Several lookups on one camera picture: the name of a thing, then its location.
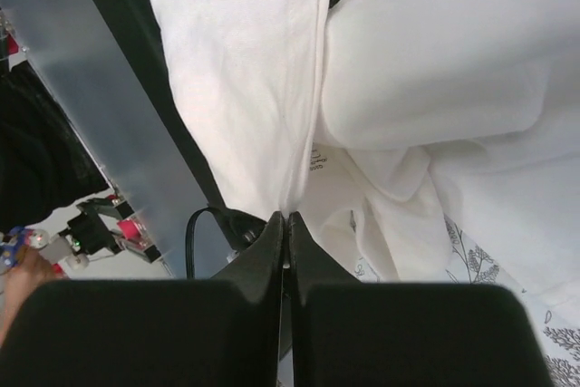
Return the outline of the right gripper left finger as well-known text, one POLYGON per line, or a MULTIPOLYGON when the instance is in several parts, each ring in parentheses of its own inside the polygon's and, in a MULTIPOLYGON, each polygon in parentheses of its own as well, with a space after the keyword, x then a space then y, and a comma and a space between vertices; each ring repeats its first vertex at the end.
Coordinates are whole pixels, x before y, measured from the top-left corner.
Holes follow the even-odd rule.
POLYGON ((1 347, 4 386, 273 386, 284 219, 210 279, 40 285, 1 347))

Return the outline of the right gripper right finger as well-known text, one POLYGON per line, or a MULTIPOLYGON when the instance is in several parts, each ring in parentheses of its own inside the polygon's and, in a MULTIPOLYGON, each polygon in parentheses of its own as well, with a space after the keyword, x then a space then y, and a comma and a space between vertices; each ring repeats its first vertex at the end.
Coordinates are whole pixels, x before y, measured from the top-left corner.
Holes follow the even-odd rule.
POLYGON ((371 284, 287 220, 298 386, 548 386, 523 306, 497 285, 371 284))

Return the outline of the white t shirt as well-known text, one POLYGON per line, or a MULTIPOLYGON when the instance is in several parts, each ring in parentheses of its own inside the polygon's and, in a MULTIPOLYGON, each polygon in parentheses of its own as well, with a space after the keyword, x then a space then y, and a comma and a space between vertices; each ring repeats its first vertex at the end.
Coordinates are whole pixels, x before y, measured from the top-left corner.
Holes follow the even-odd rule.
POLYGON ((150 0, 230 209, 343 267, 440 275, 454 221, 579 320, 579 0, 150 0))

